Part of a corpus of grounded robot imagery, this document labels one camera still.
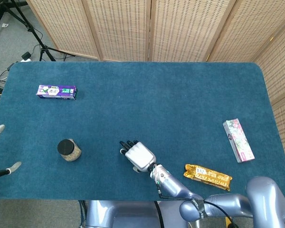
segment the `pink box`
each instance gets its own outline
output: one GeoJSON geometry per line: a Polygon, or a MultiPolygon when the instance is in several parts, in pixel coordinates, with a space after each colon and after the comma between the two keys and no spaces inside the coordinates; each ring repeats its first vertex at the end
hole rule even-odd
{"type": "Polygon", "coordinates": [[[245,133],[238,119],[226,120],[223,123],[233,153],[238,163],[253,160],[255,157],[249,146],[245,133]]]}

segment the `gold wrapper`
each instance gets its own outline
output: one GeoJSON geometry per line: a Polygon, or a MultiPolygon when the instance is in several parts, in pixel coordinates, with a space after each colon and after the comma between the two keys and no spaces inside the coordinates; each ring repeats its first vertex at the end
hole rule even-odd
{"type": "Polygon", "coordinates": [[[226,174],[199,165],[186,164],[185,169],[185,177],[230,191],[230,181],[232,177],[226,174]]]}

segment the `gray carpet floor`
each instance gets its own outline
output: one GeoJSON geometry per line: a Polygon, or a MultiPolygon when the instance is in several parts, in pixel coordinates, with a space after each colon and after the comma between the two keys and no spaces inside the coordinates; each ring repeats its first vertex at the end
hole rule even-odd
{"type": "MultiPolygon", "coordinates": [[[[30,23],[43,33],[44,44],[54,47],[30,8],[24,6],[21,10],[30,23]]],[[[26,27],[10,14],[5,13],[0,21],[0,74],[12,63],[21,61],[21,55],[27,51],[33,53],[32,61],[38,61],[39,46],[36,46],[33,52],[36,44],[38,44],[36,39],[30,32],[27,32],[26,27]],[[9,26],[2,28],[2,23],[7,23],[9,26]]],[[[60,53],[51,53],[56,58],[63,57],[60,53]]],[[[94,60],[76,56],[67,58],[66,61],[94,60]]],[[[8,72],[4,73],[1,78],[4,77],[8,77],[8,72]]],[[[253,227],[252,220],[248,218],[235,218],[235,222],[240,228],[253,227]]],[[[75,200],[0,199],[0,228],[77,228],[79,223],[80,209],[75,200]]],[[[225,219],[207,218],[200,222],[200,227],[225,228],[225,219]]]]}

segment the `jar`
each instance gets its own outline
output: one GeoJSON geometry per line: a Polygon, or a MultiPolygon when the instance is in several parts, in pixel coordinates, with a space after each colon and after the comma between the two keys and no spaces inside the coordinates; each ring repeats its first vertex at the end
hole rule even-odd
{"type": "Polygon", "coordinates": [[[81,150],[73,139],[61,140],[57,146],[60,155],[68,162],[74,161],[81,155],[81,150]]]}

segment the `blue tablecloth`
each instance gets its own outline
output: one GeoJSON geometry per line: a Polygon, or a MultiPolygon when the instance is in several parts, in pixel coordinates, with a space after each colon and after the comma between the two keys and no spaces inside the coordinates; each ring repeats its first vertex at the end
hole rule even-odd
{"type": "Polygon", "coordinates": [[[226,191],[187,179],[186,163],[231,175],[245,195],[258,175],[285,195],[285,154],[260,68],[253,63],[31,62],[15,64],[0,100],[0,198],[155,200],[154,182],[136,173],[119,141],[139,140],[189,189],[226,191]],[[40,99],[38,85],[76,85],[76,100],[40,99]],[[238,118],[253,161],[237,163],[223,128],[238,118]],[[65,161],[72,138],[81,157],[65,161]]]}

